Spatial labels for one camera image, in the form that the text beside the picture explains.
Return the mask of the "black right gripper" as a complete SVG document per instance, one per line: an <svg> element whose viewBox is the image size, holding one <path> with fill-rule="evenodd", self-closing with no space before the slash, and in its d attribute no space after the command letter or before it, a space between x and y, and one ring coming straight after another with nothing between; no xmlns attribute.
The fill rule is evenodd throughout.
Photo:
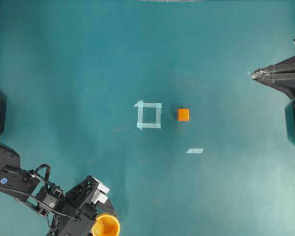
<svg viewBox="0 0 295 236"><path fill-rule="evenodd" d="M295 100L295 56L275 65L259 68L252 72L251 76L254 81L280 91L289 99Z"/></svg>

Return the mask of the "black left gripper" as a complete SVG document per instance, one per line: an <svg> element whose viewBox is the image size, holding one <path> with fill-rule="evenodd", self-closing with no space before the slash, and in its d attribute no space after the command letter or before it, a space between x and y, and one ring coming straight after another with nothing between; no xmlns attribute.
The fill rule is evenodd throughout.
<svg viewBox="0 0 295 236"><path fill-rule="evenodd" d="M88 236L98 211L118 218L107 194L110 189L92 176L66 192L59 213L54 215L49 236Z"/></svg>

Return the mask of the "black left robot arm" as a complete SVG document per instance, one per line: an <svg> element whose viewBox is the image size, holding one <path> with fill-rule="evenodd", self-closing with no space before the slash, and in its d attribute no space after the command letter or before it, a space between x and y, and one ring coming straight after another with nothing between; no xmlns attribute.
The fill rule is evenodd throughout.
<svg viewBox="0 0 295 236"><path fill-rule="evenodd" d="M97 222L98 210L117 217L107 197L109 188L87 176L68 192L49 181L51 167L42 164L35 170L21 168L20 156L0 143L0 192L27 206L37 215L53 219L49 236L89 236Z"/></svg>

